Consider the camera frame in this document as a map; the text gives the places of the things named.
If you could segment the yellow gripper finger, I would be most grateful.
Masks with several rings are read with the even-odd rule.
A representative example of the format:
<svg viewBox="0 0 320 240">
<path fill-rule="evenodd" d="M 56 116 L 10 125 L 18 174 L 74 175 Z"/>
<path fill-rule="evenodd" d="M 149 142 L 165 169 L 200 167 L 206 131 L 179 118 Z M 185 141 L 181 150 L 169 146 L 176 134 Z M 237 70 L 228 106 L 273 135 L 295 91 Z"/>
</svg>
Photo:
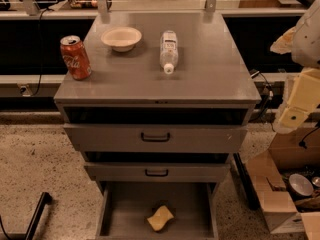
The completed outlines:
<svg viewBox="0 0 320 240">
<path fill-rule="evenodd" d="M 320 104 L 320 70 L 304 67 L 286 78 L 283 102 L 275 117 L 275 131 L 290 133 L 299 128 Z"/>
</svg>

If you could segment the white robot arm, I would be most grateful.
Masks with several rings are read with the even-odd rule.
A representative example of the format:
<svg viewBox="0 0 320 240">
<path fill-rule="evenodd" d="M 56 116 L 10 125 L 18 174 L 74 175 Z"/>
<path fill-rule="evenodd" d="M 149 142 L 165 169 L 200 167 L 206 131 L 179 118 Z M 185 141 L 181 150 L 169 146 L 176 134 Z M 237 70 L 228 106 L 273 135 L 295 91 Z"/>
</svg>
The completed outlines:
<svg viewBox="0 0 320 240">
<path fill-rule="evenodd" d="M 277 133 L 290 133 L 306 121 L 320 104 L 320 0 L 315 0 L 297 24 L 270 47 L 277 54 L 290 53 L 303 67 L 285 83 L 283 102 L 276 113 Z"/>
</svg>

